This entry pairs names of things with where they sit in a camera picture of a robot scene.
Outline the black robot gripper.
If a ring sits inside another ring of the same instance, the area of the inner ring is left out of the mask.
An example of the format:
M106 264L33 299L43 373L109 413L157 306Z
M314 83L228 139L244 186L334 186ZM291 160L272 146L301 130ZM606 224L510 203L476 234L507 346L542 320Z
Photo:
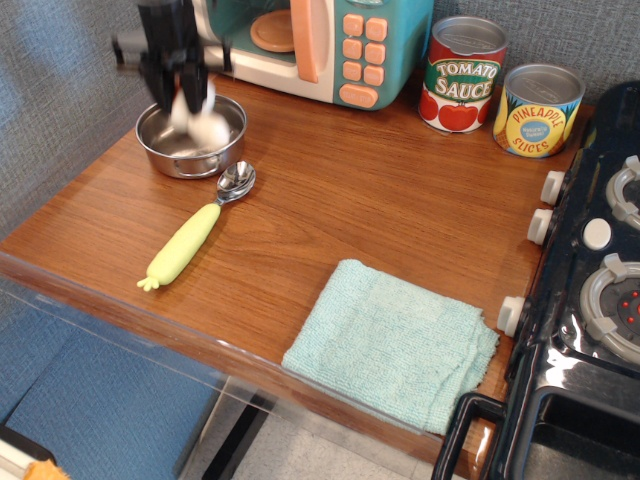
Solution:
M233 71L230 45L201 38L191 1L138 1L136 6L142 26L112 37L116 68L133 72L150 63L153 67L143 68L143 78L165 113L172 111L179 73L189 111L200 113L209 74Z

